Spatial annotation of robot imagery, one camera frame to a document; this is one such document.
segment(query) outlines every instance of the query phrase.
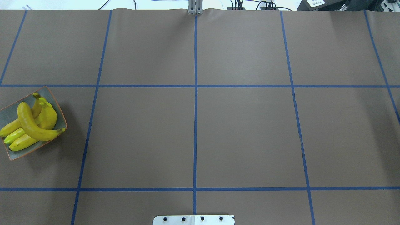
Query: metal bracket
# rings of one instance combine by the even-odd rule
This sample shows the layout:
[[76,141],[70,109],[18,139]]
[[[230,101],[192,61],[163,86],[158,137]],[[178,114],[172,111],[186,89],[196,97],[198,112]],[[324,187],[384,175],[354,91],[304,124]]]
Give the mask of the metal bracket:
[[203,0],[189,0],[188,13],[190,15],[203,14]]

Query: bowl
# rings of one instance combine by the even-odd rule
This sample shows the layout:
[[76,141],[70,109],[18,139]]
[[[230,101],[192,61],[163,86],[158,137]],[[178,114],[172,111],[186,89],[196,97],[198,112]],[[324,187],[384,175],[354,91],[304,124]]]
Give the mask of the bowl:
[[[67,129],[68,128],[67,121],[65,120],[64,114],[62,113],[61,108],[58,105],[58,102],[54,97],[53,93],[50,91],[50,89],[47,86],[43,86],[42,88],[40,88],[35,92],[39,93],[42,97],[44,97],[53,106],[53,109],[57,112],[57,122],[53,130],[60,129],[62,127],[65,127],[65,129]],[[0,110],[0,129],[3,128],[8,123],[14,121],[16,118],[18,118],[17,107],[21,102],[26,102],[31,107],[33,106],[36,100],[35,97],[32,96],[33,93]],[[11,151],[9,149],[10,144],[4,143],[5,138],[6,137],[2,137],[1,140],[4,144],[5,150],[10,160],[15,160],[23,156],[26,156],[27,154],[38,150],[39,148],[50,142],[50,141],[38,141],[35,144],[27,147],[26,149],[22,149],[20,151]]]

